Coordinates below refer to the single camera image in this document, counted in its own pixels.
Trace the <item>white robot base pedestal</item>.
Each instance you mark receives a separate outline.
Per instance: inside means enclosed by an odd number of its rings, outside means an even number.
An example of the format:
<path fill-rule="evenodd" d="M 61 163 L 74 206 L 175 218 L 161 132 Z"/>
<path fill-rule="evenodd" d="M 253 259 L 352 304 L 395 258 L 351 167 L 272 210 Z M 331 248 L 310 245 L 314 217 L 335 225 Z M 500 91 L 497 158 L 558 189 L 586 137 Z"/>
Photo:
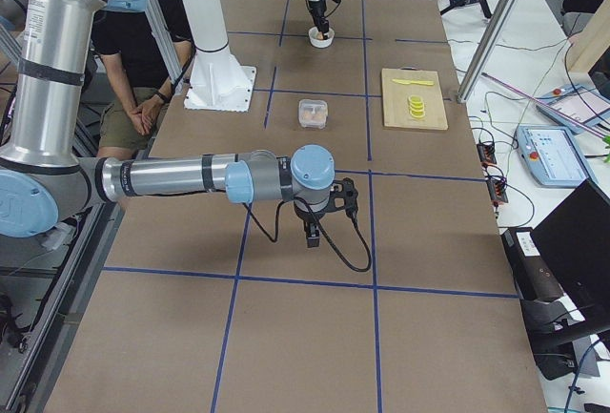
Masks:
<path fill-rule="evenodd" d="M 185 107 L 246 112 L 256 68 L 242 66 L 231 52 L 220 0 L 182 0 L 195 56 Z"/>

